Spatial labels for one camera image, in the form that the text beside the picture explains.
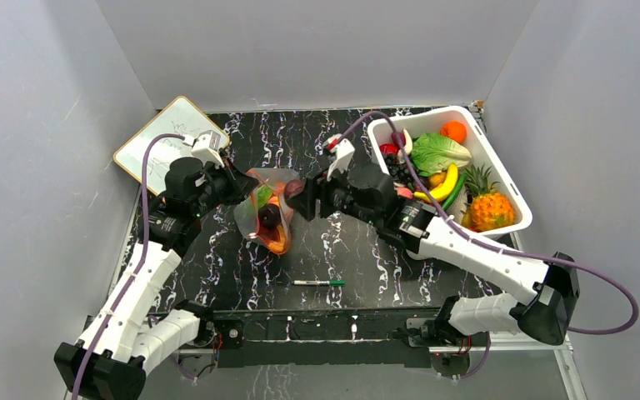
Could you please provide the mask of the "brown purple fig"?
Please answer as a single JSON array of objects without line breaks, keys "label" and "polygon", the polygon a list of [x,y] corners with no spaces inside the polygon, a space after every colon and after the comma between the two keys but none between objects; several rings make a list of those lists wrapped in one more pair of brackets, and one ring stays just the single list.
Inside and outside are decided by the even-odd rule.
[{"label": "brown purple fig", "polygon": [[293,179],[289,181],[283,191],[283,196],[287,203],[290,203],[290,199],[296,197],[298,194],[302,193],[305,188],[305,180],[304,179]]}]

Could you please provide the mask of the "yellow banana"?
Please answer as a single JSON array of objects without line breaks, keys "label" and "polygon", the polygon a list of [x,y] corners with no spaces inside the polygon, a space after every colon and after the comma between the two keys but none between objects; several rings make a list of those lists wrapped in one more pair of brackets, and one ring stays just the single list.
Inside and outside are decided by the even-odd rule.
[{"label": "yellow banana", "polygon": [[451,163],[446,172],[445,180],[437,187],[430,189],[428,192],[415,192],[413,197],[430,203],[432,200],[441,202],[448,198],[457,186],[459,178],[458,166],[455,163]]}]

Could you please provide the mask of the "clear zip bag orange zipper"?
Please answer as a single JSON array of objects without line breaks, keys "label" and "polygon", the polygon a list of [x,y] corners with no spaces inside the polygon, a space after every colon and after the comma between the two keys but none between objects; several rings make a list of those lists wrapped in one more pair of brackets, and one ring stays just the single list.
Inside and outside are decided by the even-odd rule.
[{"label": "clear zip bag orange zipper", "polygon": [[289,168],[251,168],[247,175],[255,178],[251,195],[233,210],[234,220],[242,236],[250,242],[283,255],[292,244],[290,224],[293,209],[285,201],[285,187],[299,178]]}]

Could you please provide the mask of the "orange papaya slice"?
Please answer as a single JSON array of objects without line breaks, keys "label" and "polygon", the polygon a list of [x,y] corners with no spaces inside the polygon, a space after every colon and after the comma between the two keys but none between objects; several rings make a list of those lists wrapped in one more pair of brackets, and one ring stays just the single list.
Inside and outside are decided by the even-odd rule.
[{"label": "orange papaya slice", "polygon": [[277,255],[283,255],[291,247],[291,238],[282,224],[273,228],[260,227],[257,236],[263,246]]}]

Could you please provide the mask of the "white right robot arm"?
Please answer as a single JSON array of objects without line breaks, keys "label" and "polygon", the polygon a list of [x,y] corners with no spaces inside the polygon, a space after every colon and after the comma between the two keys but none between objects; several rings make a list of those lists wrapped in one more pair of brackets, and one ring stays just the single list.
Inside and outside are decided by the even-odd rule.
[{"label": "white right robot arm", "polygon": [[477,298],[450,297],[437,317],[413,336],[459,344],[476,333],[524,333],[547,345],[564,342],[579,296],[577,274],[566,257],[543,262],[486,237],[452,227],[435,207],[398,194],[374,164],[351,172],[294,179],[283,193],[308,221],[343,213],[374,226],[389,245],[418,258],[451,263],[501,289]]}]

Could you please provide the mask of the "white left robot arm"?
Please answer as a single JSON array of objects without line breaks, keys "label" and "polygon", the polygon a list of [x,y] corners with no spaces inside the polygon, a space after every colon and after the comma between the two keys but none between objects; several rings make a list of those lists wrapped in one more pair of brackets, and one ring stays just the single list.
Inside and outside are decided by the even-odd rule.
[{"label": "white left robot arm", "polygon": [[54,362],[73,398],[137,399],[148,374],[182,345],[205,347],[215,337],[210,312],[184,302],[149,329],[153,301],[217,207],[242,203],[258,180],[235,168],[182,157],[172,162],[165,188],[142,200],[136,259],[74,344],[63,342]]}]

